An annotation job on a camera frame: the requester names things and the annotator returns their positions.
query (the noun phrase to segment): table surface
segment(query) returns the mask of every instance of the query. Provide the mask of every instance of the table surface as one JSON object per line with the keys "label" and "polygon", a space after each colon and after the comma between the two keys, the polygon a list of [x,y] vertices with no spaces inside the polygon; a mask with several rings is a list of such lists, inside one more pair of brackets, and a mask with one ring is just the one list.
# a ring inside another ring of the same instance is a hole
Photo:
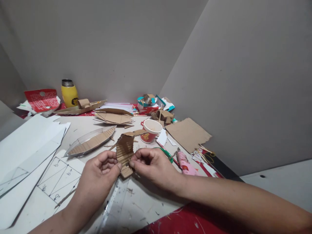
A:
{"label": "table surface", "polygon": [[[56,121],[64,124],[71,122],[71,126],[65,135],[61,146],[59,147],[57,153],[61,150],[67,150],[69,146],[79,137],[105,126],[108,124],[101,123],[94,120],[95,117],[91,116],[65,116],[61,117]],[[115,141],[109,140],[105,145],[114,145],[117,139],[122,133],[135,131],[142,129],[141,121],[148,119],[150,117],[133,117],[133,127],[125,129],[123,125],[118,125],[116,131],[113,135]],[[203,176],[206,176],[205,172],[201,167],[192,160],[191,155],[187,153],[170,135],[168,135],[172,141],[177,145],[172,146],[171,143],[167,140],[165,148],[169,151],[170,154],[174,154],[177,150],[177,147],[187,155],[189,162],[198,169],[199,173]],[[150,144],[146,144],[140,140],[140,137],[135,137],[138,142],[134,143],[134,151],[139,148],[154,148],[159,147],[158,144],[154,141]],[[89,159],[95,157],[99,153],[108,150],[110,147],[100,147],[91,154],[88,154],[82,158],[81,161],[84,163]],[[181,170],[173,163],[174,167],[180,172]],[[123,208],[120,213],[120,221],[117,229],[117,233],[132,233],[136,230],[139,230],[146,225],[153,223],[154,221],[160,219],[163,216],[168,215],[169,213],[177,210],[178,208],[184,206],[188,201],[178,198],[168,192],[162,191],[153,185],[151,182],[147,181],[145,178],[140,178],[136,174],[133,174],[130,177],[128,188],[132,192],[127,192],[125,195]],[[98,217],[94,217],[93,225],[100,225],[102,221],[103,212],[98,212]]]}

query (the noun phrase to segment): pink glue gun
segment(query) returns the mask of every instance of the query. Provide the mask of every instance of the pink glue gun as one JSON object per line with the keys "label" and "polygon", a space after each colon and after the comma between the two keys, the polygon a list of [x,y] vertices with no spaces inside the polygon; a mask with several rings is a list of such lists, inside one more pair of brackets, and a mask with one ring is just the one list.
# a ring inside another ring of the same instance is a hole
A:
{"label": "pink glue gun", "polygon": [[178,152],[176,154],[176,157],[178,158],[180,167],[182,169],[182,174],[186,175],[196,175],[201,176],[198,171],[189,163],[188,158],[186,155],[178,148]]}

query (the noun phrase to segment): person's left hand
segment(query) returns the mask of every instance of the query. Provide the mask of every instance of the person's left hand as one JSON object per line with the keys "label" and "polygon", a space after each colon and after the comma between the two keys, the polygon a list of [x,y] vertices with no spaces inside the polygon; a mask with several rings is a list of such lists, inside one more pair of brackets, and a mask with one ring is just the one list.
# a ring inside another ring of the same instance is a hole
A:
{"label": "person's left hand", "polygon": [[66,209],[72,215],[76,213],[81,222],[87,222],[105,201],[121,167],[116,152],[112,151],[104,151],[88,160]]}

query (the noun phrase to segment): ruler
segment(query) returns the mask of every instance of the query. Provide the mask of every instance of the ruler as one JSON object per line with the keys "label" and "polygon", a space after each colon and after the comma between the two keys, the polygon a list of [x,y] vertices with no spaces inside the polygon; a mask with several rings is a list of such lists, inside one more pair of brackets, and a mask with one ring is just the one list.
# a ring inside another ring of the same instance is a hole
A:
{"label": "ruler", "polygon": [[114,190],[111,193],[110,199],[106,206],[103,221],[101,227],[98,230],[99,233],[116,233],[119,217],[123,208],[124,197],[127,192],[128,183],[130,178],[125,180],[120,177],[117,178],[114,184]]}

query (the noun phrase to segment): yellow thermos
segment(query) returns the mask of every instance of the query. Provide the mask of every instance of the yellow thermos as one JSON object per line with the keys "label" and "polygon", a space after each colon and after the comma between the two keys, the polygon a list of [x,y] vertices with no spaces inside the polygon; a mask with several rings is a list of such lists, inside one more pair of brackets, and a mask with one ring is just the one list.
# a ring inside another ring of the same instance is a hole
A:
{"label": "yellow thermos", "polygon": [[62,80],[62,96],[66,107],[77,106],[78,93],[72,80]]}

